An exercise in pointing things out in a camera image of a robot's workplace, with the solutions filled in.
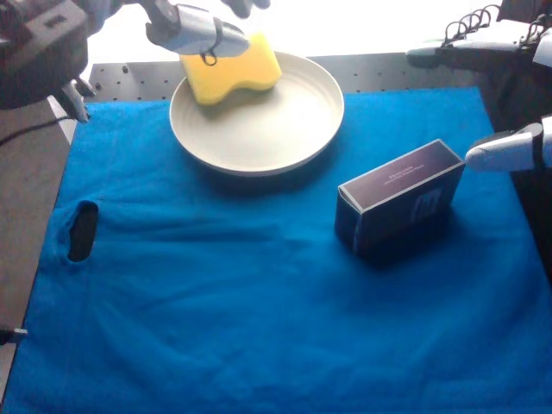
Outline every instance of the gray floor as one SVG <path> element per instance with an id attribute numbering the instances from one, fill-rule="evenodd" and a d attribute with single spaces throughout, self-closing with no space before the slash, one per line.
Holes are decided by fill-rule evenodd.
<path id="1" fill-rule="evenodd" d="M 53 118 L 47 101 L 0 111 L 0 140 Z M 0 324 L 22 325 L 68 152 L 69 143 L 59 125 L 0 147 Z M 0 348 L 0 397 L 14 352 L 12 345 Z"/>

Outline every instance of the plate rim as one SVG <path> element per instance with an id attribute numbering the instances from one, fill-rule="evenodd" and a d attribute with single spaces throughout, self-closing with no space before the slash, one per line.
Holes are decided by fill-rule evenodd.
<path id="1" fill-rule="evenodd" d="M 184 78 L 180 81 L 180 83 L 178 84 L 178 86 L 176 87 L 176 89 L 174 90 L 174 93 L 172 94 L 172 97 L 171 97 L 171 104 L 169 106 L 169 122 L 171 123 L 171 130 L 172 130 L 172 133 L 174 134 L 174 137 L 176 138 L 176 140 L 179 142 L 179 145 L 189 154 L 191 155 L 194 159 L 196 159 L 197 161 L 199 161 L 201 164 L 209 167 L 209 168 L 213 168 L 221 173 L 227 173 L 227 174 L 230 174 L 230 175 L 235 175 L 235 176 L 240 176 L 240 177 L 268 177 L 268 176 L 272 176 L 272 175 L 278 175 L 278 174 L 281 174 L 281 173 L 285 173 L 285 172 L 288 172 L 288 171 L 291 171 L 295 168 L 298 168 L 300 166 L 303 166 L 304 164 L 308 163 L 309 161 L 313 160 L 314 158 L 316 158 L 324 149 L 326 149 L 328 147 L 328 145 L 334 140 L 334 138 L 336 137 L 337 135 L 337 132 L 339 131 L 339 128 L 342 126 L 343 124 L 343 117 L 345 115 L 345 97 L 343 96 L 343 91 L 342 91 L 342 88 L 341 86 L 337 83 L 336 79 L 332 76 L 331 73 L 329 73 L 324 67 L 318 65 L 317 62 L 313 61 L 313 60 L 310 60 L 308 58 L 305 58 L 303 56 L 297 56 L 296 54 L 292 54 L 292 53 L 285 53 L 285 52 L 279 52 L 279 51 L 275 51 L 274 52 L 276 54 L 276 59 L 278 59 L 278 57 L 280 55 L 282 56 L 285 56 L 287 58 L 291 58 L 291 59 L 298 59 L 298 60 L 306 60 L 307 62 L 309 62 L 309 64 L 311 65 L 314 65 L 314 66 L 317 66 L 319 69 L 321 69 L 323 72 L 325 72 L 325 74 L 327 75 L 328 79 L 331 79 L 332 81 L 332 84 L 336 87 L 336 90 L 340 92 L 339 96 L 340 96 L 340 100 L 339 100 L 339 122 L 336 123 L 336 127 L 335 129 L 332 131 L 332 134 L 331 136 L 328 138 L 328 140 L 320 147 L 320 149 L 318 149 L 315 153 L 311 154 L 310 156 L 302 159 L 301 161 L 298 161 L 298 162 L 295 162 L 295 163 L 292 163 L 290 165 L 287 165 L 287 166 L 280 166 L 280 167 L 276 167 L 276 168 L 269 168 L 269 169 L 266 169 L 266 168 L 260 168 L 258 170 L 253 170 L 253 169 L 247 169 L 247 170 L 242 170 L 242 169 L 234 169 L 234 168 L 227 168 L 227 167 L 224 167 L 224 166 L 219 166 L 219 165 L 216 165 L 216 164 L 212 164 L 206 160 L 202 160 L 201 158 L 199 158 L 197 155 L 195 155 L 192 151 L 190 151 L 183 143 L 182 141 L 179 139 L 177 133 L 176 133 L 176 130 L 174 128 L 174 125 L 173 125 L 173 104 L 174 104 L 174 100 L 175 100 L 175 97 L 177 96 L 177 94 L 180 92 L 180 90 L 183 88 L 183 85 L 184 83 L 187 81 L 188 77 L 187 76 L 184 76 Z"/>

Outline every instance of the white plate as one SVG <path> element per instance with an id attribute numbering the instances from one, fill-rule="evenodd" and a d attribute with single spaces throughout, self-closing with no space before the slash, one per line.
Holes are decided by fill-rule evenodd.
<path id="1" fill-rule="evenodd" d="M 180 83 L 171 127 L 191 155 L 225 173 L 265 176 L 301 166 L 329 144 L 344 111 L 336 80 L 311 60 L 276 57 L 283 74 L 270 91 L 233 91 L 200 106 L 187 80 Z"/>

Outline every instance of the box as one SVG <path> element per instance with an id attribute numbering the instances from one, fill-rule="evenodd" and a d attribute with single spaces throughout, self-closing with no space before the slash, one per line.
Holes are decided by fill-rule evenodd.
<path id="1" fill-rule="evenodd" d="M 357 254 L 450 205 L 464 161 L 436 140 L 338 187 L 336 233 Z"/>

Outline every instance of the blue cloth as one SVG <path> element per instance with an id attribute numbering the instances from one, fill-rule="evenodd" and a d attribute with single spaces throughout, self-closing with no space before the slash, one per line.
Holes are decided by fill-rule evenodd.
<path id="1" fill-rule="evenodd" d="M 385 266 L 333 230 L 340 183 L 492 133 L 478 91 L 345 102 L 333 144 L 272 179 L 200 166 L 168 103 L 91 104 L 4 412 L 552 412 L 550 291 L 507 174 L 466 170 L 445 234 Z M 85 200 L 97 236 L 73 263 Z"/>

